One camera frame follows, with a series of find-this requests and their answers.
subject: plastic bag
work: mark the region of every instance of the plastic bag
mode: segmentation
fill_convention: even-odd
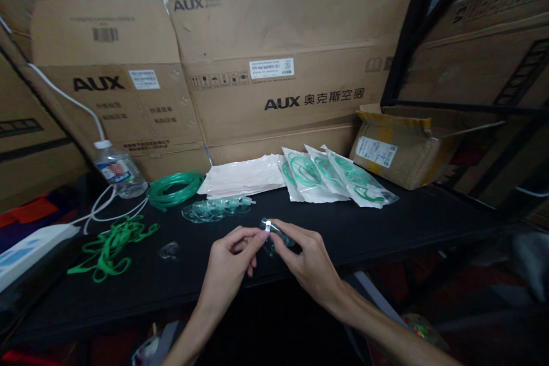
[[[351,198],[360,207],[381,209],[384,205],[396,202],[399,197],[381,186],[366,170],[358,167],[352,160],[334,153],[323,145],[328,159]]]
[[[332,203],[349,200],[346,196],[330,192],[320,178],[320,172],[308,154],[287,148],[282,148],[282,150],[289,164],[288,170],[296,181],[297,190],[306,202]]]
[[[328,190],[344,197],[350,197],[349,192],[343,185],[339,175],[333,168],[330,160],[328,160],[328,155],[307,145],[305,145],[305,148],[307,149],[307,153],[309,153],[311,160],[315,163],[316,168],[319,170],[320,178],[324,184],[326,184]]]
[[[212,166],[198,194],[208,199],[230,196],[251,196],[286,186],[278,164],[284,161],[281,154],[270,154],[258,159]]]
[[[279,169],[282,173],[284,181],[286,182],[288,194],[290,195],[290,201],[305,201],[303,195],[299,192],[299,190],[297,190],[296,180],[292,176],[288,162],[284,161],[282,164],[279,164]]]

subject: bottle cap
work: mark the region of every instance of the bottle cap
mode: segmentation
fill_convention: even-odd
[[[111,147],[113,144],[110,142],[110,140],[99,140],[93,145],[96,147],[96,149],[106,149],[107,147]]]

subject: plastic bottle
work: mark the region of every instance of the plastic bottle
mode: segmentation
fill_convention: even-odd
[[[109,140],[95,142],[94,146],[99,150],[97,168],[107,182],[114,185],[114,190],[120,197],[137,197],[147,190],[147,182],[137,170],[129,153],[113,147]]]

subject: table surface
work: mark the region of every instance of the table surface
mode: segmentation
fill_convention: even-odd
[[[359,208],[353,201],[290,202],[285,188],[257,194],[253,196],[257,204],[250,212],[212,223],[185,220],[181,206],[164,213],[147,205],[142,212],[144,223],[159,223],[160,230],[142,242],[129,244],[121,253],[133,260],[129,270],[100,284],[92,281],[91,272],[63,276],[26,316],[12,343],[84,339],[115,325],[131,324],[140,316],[196,301],[212,242],[238,225],[257,226],[264,216],[320,232],[338,270],[365,269],[383,260],[482,240],[500,227],[488,212],[442,188],[426,186],[410,192],[380,182],[400,197],[383,209]],[[201,198],[195,196],[188,203]],[[139,199],[116,199],[101,217],[121,214]],[[91,232],[107,228],[107,224],[90,225]],[[177,261],[161,259],[158,250],[172,241],[179,245]],[[246,278],[243,287],[288,276],[291,274],[281,259],[270,258],[261,250],[254,277]]]

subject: oxygen mask package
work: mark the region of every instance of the oxygen mask package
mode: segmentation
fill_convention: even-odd
[[[290,201],[305,201],[303,195],[297,190],[296,180],[290,172],[290,164],[287,161],[284,161],[282,164],[279,164],[280,173],[286,182],[286,187],[288,188],[288,193],[290,195]]]
[[[289,165],[289,173],[296,182],[297,190],[308,203],[332,203],[349,200],[348,196],[332,193],[320,177],[320,172],[306,153],[282,148]]]
[[[381,186],[366,170],[358,167],[352,160],[334,153],[323,145],[329,162],[339,175],[351,198],[360,207],[381,209],[396,202],[399,197]]]
[[[324,184],[326,184],[326,187],[330,192],[347,198],[350,197],[349,192],[347,192],[339,175],[333,168],[330,160],[328,160],[328,155],[307,145],[305,145],[305,148],[307,149],[307,153],[309,153],[311,160],[315,163],[316,168],[319,170],[320,178]]]
[[[248,196],[233,196],[214,200],[194,202],[181,211],[183,217],[193,223],[205,223],[221,220],[226,216],[248,213],[252,204]]]

